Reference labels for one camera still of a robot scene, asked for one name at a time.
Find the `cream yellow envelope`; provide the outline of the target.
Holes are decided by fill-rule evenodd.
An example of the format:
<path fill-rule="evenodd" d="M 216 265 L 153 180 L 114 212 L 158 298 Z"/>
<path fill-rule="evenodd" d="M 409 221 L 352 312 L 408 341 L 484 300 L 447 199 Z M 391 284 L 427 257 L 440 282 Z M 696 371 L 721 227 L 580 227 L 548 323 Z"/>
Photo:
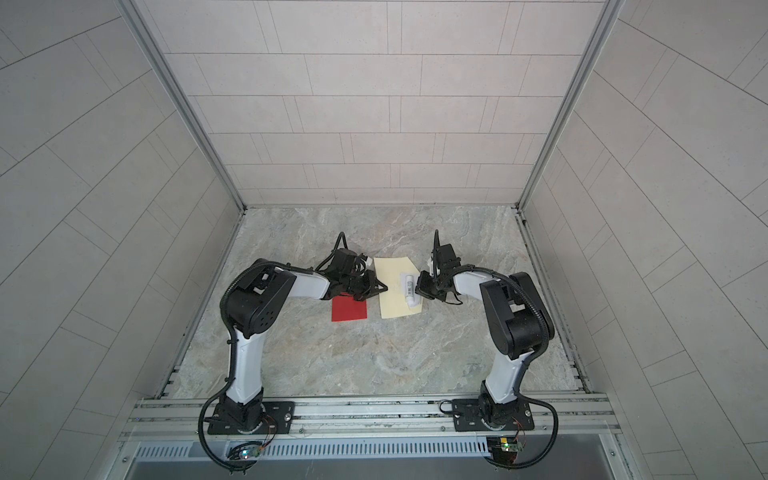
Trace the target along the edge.
<path fill-rule="evenodd" d="M 418 296 L 420 305 L 410 309 L 403 295 L 400 275 L 413 274 L 415 281 L 419 277 L 418 269 L 408 257 L 375 258 L 374 266 L 377 279 L 387 287 L 387 291 L 379 295 L 380 313 L 383 319 L 400 318 L 422 312 L 420 296 Z"/>

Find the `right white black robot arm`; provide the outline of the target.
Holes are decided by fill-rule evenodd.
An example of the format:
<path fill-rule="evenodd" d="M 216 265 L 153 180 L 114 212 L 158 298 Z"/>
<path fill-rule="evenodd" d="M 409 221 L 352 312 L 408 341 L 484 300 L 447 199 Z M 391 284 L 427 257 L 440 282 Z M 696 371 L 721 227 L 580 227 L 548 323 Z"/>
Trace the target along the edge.
<path fill-rule="evenodd" d="M 450 244 L 434 241 L 429 268 L 420 273 L 415 292 L 444 303 L 462 295 L 482 302 L 489 335 L 496 348 L 491 371 L 481 383 L 478 417 L 486 428 L 531 430 L 531 400 L 520 392 L 533 360 L 547 350 L 555 334 L 529 274 L 509 276 L 476 265 L 463 265 Z"/>

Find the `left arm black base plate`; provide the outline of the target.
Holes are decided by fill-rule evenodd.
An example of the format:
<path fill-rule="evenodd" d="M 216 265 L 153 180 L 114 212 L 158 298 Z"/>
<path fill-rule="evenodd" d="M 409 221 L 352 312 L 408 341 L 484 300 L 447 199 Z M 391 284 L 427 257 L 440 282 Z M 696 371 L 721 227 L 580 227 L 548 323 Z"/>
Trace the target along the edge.
<path fill-rule="evenodd" d="M 204 417 L 207 433 L 212 435 L 267 435 L 290 432 L 295 403 L 267 401 L 240 405 L 226 398 L 211 415 Z"/>

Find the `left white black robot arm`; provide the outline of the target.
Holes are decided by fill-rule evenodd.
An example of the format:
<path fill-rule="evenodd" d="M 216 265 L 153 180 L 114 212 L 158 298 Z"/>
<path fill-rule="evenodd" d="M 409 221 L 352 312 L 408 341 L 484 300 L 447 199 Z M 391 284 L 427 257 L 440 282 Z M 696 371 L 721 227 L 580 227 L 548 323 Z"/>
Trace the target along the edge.
<path fill-rule="evenodd" d="M 256 260 L 232 281 L 219 303 L 230 334 L 230 363 L 226 386 L 216 395 L 218 419 L 245 433 L 263 423 L 261 361 L 266 332 L 288 299 L 348 297 L 361 302 L 387 290 L 370 259 L 347 248 L 329 255 L 319 270 Z"/>

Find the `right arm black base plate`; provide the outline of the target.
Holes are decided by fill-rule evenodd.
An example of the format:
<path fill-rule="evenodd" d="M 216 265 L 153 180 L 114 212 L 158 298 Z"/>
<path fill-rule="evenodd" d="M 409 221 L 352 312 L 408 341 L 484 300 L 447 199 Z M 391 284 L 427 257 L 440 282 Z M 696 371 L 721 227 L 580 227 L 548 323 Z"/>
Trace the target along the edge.
<path fill-rule="evenodd" d="M 449 414 L 457 432 L 532 431 L 535 428 L 529 403 L 517 399 L 497 404 L 490 397 L 453 399 Z"/>

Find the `white glue stick tube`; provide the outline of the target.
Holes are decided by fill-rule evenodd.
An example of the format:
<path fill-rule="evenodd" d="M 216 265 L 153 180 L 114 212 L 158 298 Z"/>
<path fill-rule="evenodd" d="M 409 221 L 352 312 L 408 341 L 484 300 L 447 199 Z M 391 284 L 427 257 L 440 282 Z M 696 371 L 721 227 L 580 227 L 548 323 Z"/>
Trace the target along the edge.
<path fill-rule="evenodd" d="M 420 300 L 415 292 L 416 281 L 413 274 L 402 273 L 400 275 L 401 286 L 406 305 L 410 308 L 416 308 L 420 305 Z"/>

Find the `red envelope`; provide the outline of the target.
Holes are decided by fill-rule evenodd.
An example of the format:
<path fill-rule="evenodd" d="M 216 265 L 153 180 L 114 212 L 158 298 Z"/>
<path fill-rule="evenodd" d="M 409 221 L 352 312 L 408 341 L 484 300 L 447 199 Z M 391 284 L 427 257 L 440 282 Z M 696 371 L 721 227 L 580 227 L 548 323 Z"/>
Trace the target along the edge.
<path fill-rule="evenodd" d="M 368 318 L 367 303 L 357 301 L 350 296 L 337 296 L 331 301 L 331 321 L 346 322 L 366 320 Z"/>

